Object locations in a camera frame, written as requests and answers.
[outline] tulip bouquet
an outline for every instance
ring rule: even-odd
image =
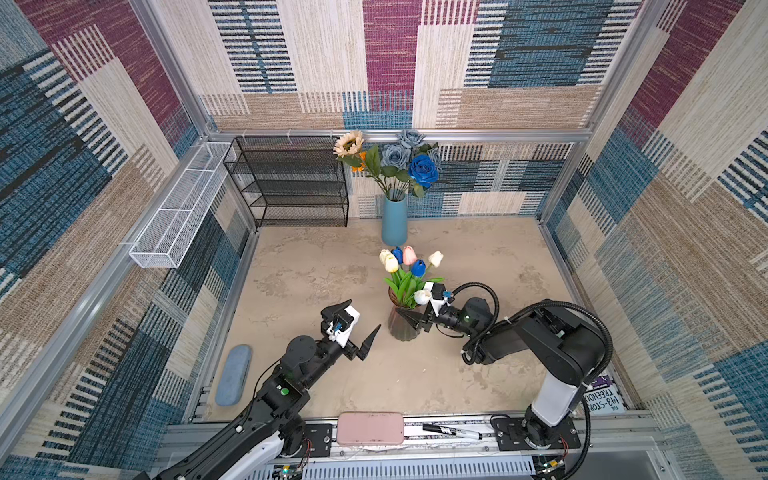
[[[437,144],[424,142],[416,130],[403,130],[397,138],[395,144],[376,144],[363,151],[362,132],[352,131],[336,141],[333,152],[353,172],[365,172],[391,201],[405,198],[408,189],[424,197],[439,177],[440,150]]]
[[[427,258],[429,265],[424,260],[419,259],[410,246],[403,250],[400,247],[393,250],[382,250],[379,254],[379,260],[386,271],[392,275],[391,280],[385,278],[384,281],[397,297],[397,303],[406,308],[416,308],[417,305],[429,303],[432,294],[424,290],[425,283],[441,283],[444,280],[442,277],[424,280],[430,268],[433,266],[435,268],[440,267],[440,262],[442,262],[440,250]]]

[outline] artificial flower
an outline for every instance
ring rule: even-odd
[[[392,255],[395,256],[398,262],[402,263],[402,250],[400,250],[400,247],[393,248]]]
[[[336,146],[333,148],[333,153],[344,157],[346,155],[354,155],[362,150],[362,132],[350,131],[348,134],[344,134],[339,140],[336,141]]]
[[[429,290],[416,290],[413,293],[413,299],[419,305],[426,305],[432,299],[432,293]]]
[[[360,152],[360,166],[359,167],[352,167],[352,173],[355,172],[362,172],[366,169],[366,152]]]
[[[420,134],[418,130],[403,130],[397,134],[397,139],[400,140],[400,144],[405,148],[417,148],[424,144],[424,135]]]
[[[426,271],[427,271],[427,264],[424,263],[424,260],[417,260],[416,263],[411,265],[411,273],[413,273],[413,276],[424,275]]]
[[[411,150],[401,144],[384,144],[379,147],[382,156],[382,167],[395,167],[402,170],[408,167]]]
[[[391,253],[384,259],[384,268],[390,273],[394,273],[400,270],[400,263],[397,261],[394,255]]]
[[[430,188],[438,179],[435,163],[427,155],[417,155],[408,166],[408,175],[424,188]]]
[[[442,262],[442,253],[440,253],[440,250],[437,250],[430,255],[427,260],[434,266],[440,266],[440,262]]]
[[[408,245],[402,251],[402,262],[405,265],[413,265],[415,261],[416,261],[416,252],[414,252],[411,246]]]
[[[429,156],[429,160],[431,160],[432,163],[435,164],[435,168],[437,168],[437,170],[440,171],[440,148],[435,147],[430,149],[427,152],[427,155]]]

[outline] black metal rack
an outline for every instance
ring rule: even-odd
[[[344,165],[334,137],[236,137],[224,165],[257,225],[346,227]]]

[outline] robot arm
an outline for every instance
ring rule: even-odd
[[[304,438],[299,411],[310,400],[307,391],[343,354],[365,360],[380,325],[360,347],[349,341],[359,313],[352,300],[324,308],[321,340],[298,336],[290,341],[272,374],[255,398],[224,429],[198,450],[164,470],[155,480],[236,480],[278,455],[294,455]],[[134,480],[149,480],[141,473]]]
[[[547,448],[558,440],[558,426],[611,361],[611,335],[600,319],[585,308],[549,299],[527,306],[497,323],[495,293],[480,283],[466,285],[489,291],[497,303],[495,312],[492,314],[488,303],[478,297],[467,300],[460,310],[455,308],[454,295],[440,283],[426,284],[432,300],[423,314],[398,311],[416,329],[428,332],[435,323],[468,336],[462,348],[465,362],[488,365],[511,353],[530,349],[548,373],[525,414],[526,440],[533,448]],[[573,311],[586,316],[594,325]]]

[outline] concrete floor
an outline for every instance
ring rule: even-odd
[[[258,376],[285,353],[298,335],[320,338],[320,310],[349,298],[360,311],[351,340],[360,344],[380,323],[365,362],[342,357],[310,390],[302,416],[338,416],[348,411],[402,413],[490,412],[524,409],[533,400],[545,369],[530,351],[490,366],[467,366],[459,356],[464,340],[435,329],[410,342],[386,327],[392,309],[379,262],[380,220],[350,219],[347,228],[266,227],[237,306],[224,358],[241,343],[253,360],[240,403],[217,406],[214,398],[223,359],[209,395],[206,419],[231,420],[250,401]],[[451,289],[461,283],[488,284],[501,300],[500,317],[544,298],[571,300],[538,231],[521,217],[410,220],[408,244],[420,257],[441,250],[445,259],[432,272]],[[480,289],[467,289],[457,306]]]

